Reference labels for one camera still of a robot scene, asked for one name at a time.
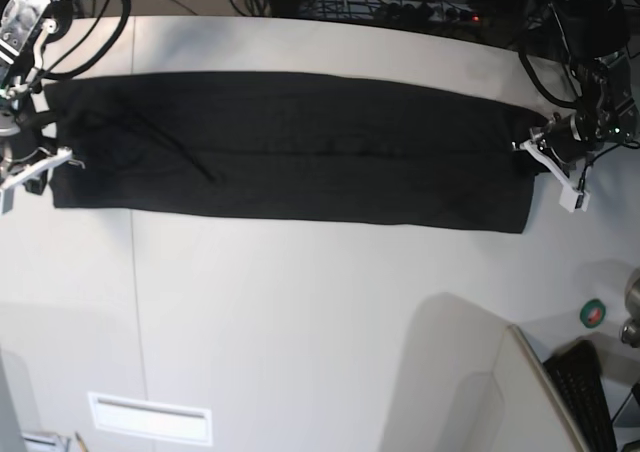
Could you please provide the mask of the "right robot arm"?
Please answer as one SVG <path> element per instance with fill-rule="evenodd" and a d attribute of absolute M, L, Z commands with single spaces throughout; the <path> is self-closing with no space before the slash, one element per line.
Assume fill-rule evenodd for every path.
<path fill-rule="evenodd" d="M 47 45 L 69 31 L 73 6 L 79 0 L 8 0 L 1 14 L 1 213 L 10 212 L 15 191 L 41 195 L 49 172 L 63 164 L 82 167 L 72 149 L 59 146 L 43 130 L 57 121 L 50 110 L 35 110 L 33 97 L 45 80 L 67 81 L 91 69 L 113 47 L 127 25 L 131 0 L 119 0 L 120 19 L 98 51 L 83 65 L 68 72 L 55 68 L 77 50 L 95 30 L 110 0 L 85 35 L 53 64 L 44 63 Z"/>

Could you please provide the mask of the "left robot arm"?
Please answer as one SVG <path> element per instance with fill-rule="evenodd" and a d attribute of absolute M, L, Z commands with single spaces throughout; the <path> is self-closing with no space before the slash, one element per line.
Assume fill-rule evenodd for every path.
<path fill-rule="evenodd" d="M 639 109 L 632 95 L 631 39 L 623 0 L 537 0 L 544 18 L 555 24 L 562 71 L 574 94 L 561 100 L 543 86 L 524 48 L 518 58 L 537 91 L 568 110 L 531 128 L 515 145 L 546 167 L 561 183 L 560 205 L 585 210 L 586 180 L 595 162 L 617 148 L 639 146 Z"/>

